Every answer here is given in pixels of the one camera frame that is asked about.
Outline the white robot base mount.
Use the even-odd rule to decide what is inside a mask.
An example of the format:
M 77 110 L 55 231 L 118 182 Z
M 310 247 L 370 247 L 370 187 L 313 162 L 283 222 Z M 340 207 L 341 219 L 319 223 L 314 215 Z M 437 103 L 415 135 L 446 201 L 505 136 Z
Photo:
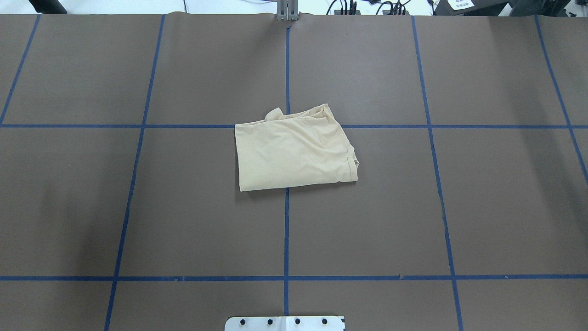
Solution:
M 228 318 L 225 331 L 345 331 L 343 316 L 249 316 Z

